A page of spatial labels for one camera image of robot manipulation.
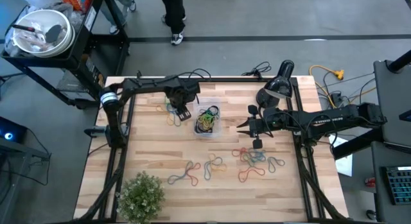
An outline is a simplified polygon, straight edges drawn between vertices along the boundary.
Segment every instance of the gray floor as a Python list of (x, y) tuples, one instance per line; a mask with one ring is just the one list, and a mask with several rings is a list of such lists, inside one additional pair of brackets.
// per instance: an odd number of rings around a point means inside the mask
[[(390, 35), (411, 32), (411, 11), (404, 0), (184, 0), (190, 37), (265, 36), (265, 35)], [(21, 0), (0, 0), (0, 39), (3, 31), (24, 6)], [(130, 37), (167, 37), (170, 30), (161, 24), (164, 13), (161, 0), (137, 0), (137, 12), (128, 16)], [(109, 23), (100, 14), (95, 33), (106, 33)], [(198, 67), (212, 75), (237, 76), (269, 61), (276, 74), (283, 60), (295, 62), (294, 75), (308, 74), (311, 65), (344, 69), (345, 79), (372, 72), (375, 60), (394, 59), (409, 50), (411, 40), (341, 40), (281, 42), (184, 42), (179, 47), (166, 43), (134, 43), (132, 56), (123, 74), (145, 76), (191, 71)], [(1, 74), (16, 70), (0, 60)], [(52, 84), (61, 77), (59, 69), (36, 69)], [(316, 69), (315, 79), (322, 81), (324, 71)], [(331, 86), (350, 95), (372, 76)], [(333, 76), (327, 82), (336, 83)], [(28, 77), (10, 80), (2, 88), (0, 116), (31, 128), (53, 153), (49, 185), (25, 182), (14, 223), (49, 223), (71, 219), (81, 182), (90, 139), (83, 129), (94, 124), (96, 109), (80, 111), (68, 107)], [(376, 92), (363, 101), (377, 103)], [(322, 99), (322, 107), (327, 107)], [(361, 134), (355, 128), (345, 134)], [(45, 166), (33, 168), (31, 175), (44, 179)], [(366, 220), (365, 210), (373, 209), (373, 197), (363, 186), (372, 176), (369, 150), (354, 155), (354, 175), (341, 176), (349, 215)]]

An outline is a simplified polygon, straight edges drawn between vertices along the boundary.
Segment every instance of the wooden tabletop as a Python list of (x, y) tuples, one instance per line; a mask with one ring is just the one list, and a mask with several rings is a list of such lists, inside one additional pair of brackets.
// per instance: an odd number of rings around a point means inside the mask
[[(313, 77), (297, 76), (297, 79), (304, 110), (321, 110)], [(122, 77), (112, 77), (107, 80), (107, 84), (122, 80)], [(207, 97), (217, 97), (221, 101), (222, 134), (217, 139), (196, 138), (193, 133), (194, 117), (183, 122), (180, 127), (168, 125), (168, 114), (159, 112), (157, 107), (160, 105), (164, 108), (164, 93), (137, 95), (124, 180), (134, 178), (137, 172), (143, 170), (161, 178), (166, 201), (156, 221), (306, 221), (291, 132), (274, 132), (273, 139), (262, 135), (266, 156), (284, 160), (285, 166), (276, 166), (276, 172), (270, 173), (268, 163), (260, 162), (256, 166), (265, 169), (265, 175), (260, 176), (251, 172), (246, 182), (241, 183), (238, 180), (239, 171), (246, 170), (248, 164), (241, 162), (238, 157), (233, 157), (232, 150), (251, 148), (253, 139), (238, 134), (236, 126), (249, 117), (247, 106), (256, 103), (255, 95), (263, 83), (200, 83), (200, 86), (200, 102), (202, 98)], [(192, 110), (193, 104), (188, 104), (188, 108)], [(285, 100), (280, 101), (279, 108), (286, 108)], [(96, 125), (106, 124), (105, 113), (100, 110)], [(94, 139), (90, 151), (106, 142), (104, 137)], [(334, 159), (329, 152), (329, 145), (319, 143), (314, 149), (320, 187), (338, 211), (347, 216), (340, 180)], [(75, 218), (79, 218), (87, 211), (103, 189), (109, 152), (110, 148), (107, 146), (88, 158), (74, 213)], [(211, 179), (207, 181), (204, 179), (204, 163), (209, 160), (210, 153), (223, 159), (227, 171), (212, 171)], [(189, 178), (169, 185), (168, 177), (182, 175), (190, 160), (201, 163), (199, 170), (191, 171), (191, 174), (198, 178), (198, 185), (193, 187)], [(316, 214), (312, 191), (310, 197)], [(110, 215), (111, 203), (112, 200), (109, 200), (107, 216)]]

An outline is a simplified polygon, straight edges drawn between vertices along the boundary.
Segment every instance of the person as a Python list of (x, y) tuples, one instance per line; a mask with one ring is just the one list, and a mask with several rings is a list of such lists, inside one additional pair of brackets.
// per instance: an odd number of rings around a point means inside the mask
[(182, 42), (184, 21), (187, 19), (182, 0), (162, 0), (166, 8), (166, 14), (161, 21), (171, 28), (171, 44), (176, 46)]
[[(135, 12), (137, 10), (136, 2), (134, 0), (118, 0), (124, 6), (125, 9), (121, 11), (114, 0), (110, 1), (113, 5), (114, 13), (119, 17), (120, 23), (124, 26), (126, 24), (126, 16), (128, 10), (130, 10), (131, 12)], [(117, 27), (116, 22), (114, 21), (114, 18), (111, 15), (110, 10), (105, 3), (102, 4), (100, 10), (105, 16), (105, 18), (111, 23), (110, 34), (118, 34), (120, 32), (120, 29)]]

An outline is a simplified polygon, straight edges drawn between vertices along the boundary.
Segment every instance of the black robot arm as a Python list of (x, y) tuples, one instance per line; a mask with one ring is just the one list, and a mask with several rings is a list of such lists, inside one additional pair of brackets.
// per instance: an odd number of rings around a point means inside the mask
[(158, 80), (126, 78), (121, 83), (113, 83), (105, 87), (100, 98), (109, 122), (105, 135), (110, 147), (122, 148), (126, 144), (118, 120), (118, 111), (133, 95), (152, 92), (164, 92), (172, 107), (175, 108), (176, 115), (181, 121), (185, 121), (191, 117), (186, 104), (192, 102), (197, 93), (200, 93), (200, 86), (197, 80), (167, 76)]
[(324, 135), (357, 126), (378, 128), (387, 122), (381, 113), (380, 107), (372, 103), (348, 105), (320, 112), (280, 110), (271, 107), (264, 110), (261, 119), (256, 118), (258, 109), (254, 105), (249, 106), (249, 112), (252, 117), (248, 118), (238, 128), (250, 126), (249, 131), (239, 131), (239, 133), (255, 137), (254, 148), (262, 148), (259, 134), (267, 134), (271, 131), (289, 130), (300, 132), (303, 144), (315, 146), (317, 141)]

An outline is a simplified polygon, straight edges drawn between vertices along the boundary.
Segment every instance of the potted plant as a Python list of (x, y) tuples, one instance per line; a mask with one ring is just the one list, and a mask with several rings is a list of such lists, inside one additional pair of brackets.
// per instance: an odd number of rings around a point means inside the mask
[(145, 171), (126, 181), (117, 193), (121, 217), (131, 223), (146, 224), (157, 218), (164, 201), (164, 191), (159, 177), (149, 176)]

